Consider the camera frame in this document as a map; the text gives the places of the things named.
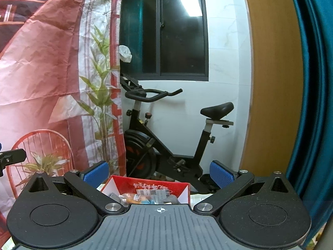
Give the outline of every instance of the printed backdrop cloth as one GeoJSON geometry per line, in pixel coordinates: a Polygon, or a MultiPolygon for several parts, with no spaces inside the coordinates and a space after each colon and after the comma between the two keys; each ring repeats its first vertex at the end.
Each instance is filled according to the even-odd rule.
{"type": "Polygon", "coordinates": [[[125,175],[119,83],[121,0],[0,0],[0,143],[24,163],[0,178],[6,216],[37,170],[63,175],[105,160],[125,175]]]}

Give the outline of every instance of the bamboo plant print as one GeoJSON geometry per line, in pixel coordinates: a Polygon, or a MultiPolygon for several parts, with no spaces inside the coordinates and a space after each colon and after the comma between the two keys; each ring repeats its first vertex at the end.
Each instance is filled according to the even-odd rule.
{"type": "Polygon", "coordinates": [[[81,100],[77,101],[77,103],[92,116],[97,125],[98,130],[94,133],[94,136],[96,140],[100,140],[102,143],[98,147],[98,151],[102,160],[108,163],[109,174],[111,175],[116,170],[112,161],[112,146],[109,134],[112,132],[113,120],[117,118],[111,114],[111,105],[114,104],[111,100],[113,87],[108,84],[109,74],[112,71],[109,54],[109,29],[102,33],[97,26],[94,26],[94,32],[91,33],[91,36],[94,40],[93,46],[90,47],[91,61],[95,74],[90,79],[84,76],[80,76],[80,78],[90,88],[87,95],[93,107],[81,100]]]}

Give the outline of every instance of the metal screw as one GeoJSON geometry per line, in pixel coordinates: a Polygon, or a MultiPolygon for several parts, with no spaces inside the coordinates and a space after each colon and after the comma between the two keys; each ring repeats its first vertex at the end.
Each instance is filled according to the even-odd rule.
{"type": "Polygon", "coordinates": [[[210,211],[213,208],[213,205],[210,203],[199,203],[196,208],[200,211],[210,211]]]}
{"type": "Polygon", "coordinates": [[[118,211],[122,208],[119,203],[109,203],[105,205],[105,209],[108,211],[118,211]]]}

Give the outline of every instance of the barcode label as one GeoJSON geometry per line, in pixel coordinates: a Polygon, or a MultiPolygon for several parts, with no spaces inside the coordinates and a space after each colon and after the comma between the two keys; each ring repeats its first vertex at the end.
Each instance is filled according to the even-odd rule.
{"type": "Polygon", "coordinates": [[[140,197],[140,195],[139,195],[139,194],[136,194],[136,195],[134,195],[134,198],[133,198],[133,199],[134,199],[135,201],[139,201],[139,197],[140,197]]]}
{"type": "Polygon", "coordinates": [[[149,190],[149,189],[137,189],[137,194],[150,196],[157,204],[162,204],[163,200],[170,196],[169,189],[163,190],[149,190]]]}

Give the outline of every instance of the red paper box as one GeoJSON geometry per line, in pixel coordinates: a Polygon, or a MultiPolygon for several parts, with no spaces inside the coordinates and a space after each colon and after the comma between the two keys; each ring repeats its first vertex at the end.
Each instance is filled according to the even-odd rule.
{"type": "Polygon", "coordinates": [[[163,190],[168,189],[170,194],[177,196],[182,204],[190,204],[190,184],[186,182],[169,182],[157,180],[135,179],[121,176],[111,176],[101,192],[105,195],[115,193],[117,196],[124,193],[137,193],[139,189],[163,190]]]}

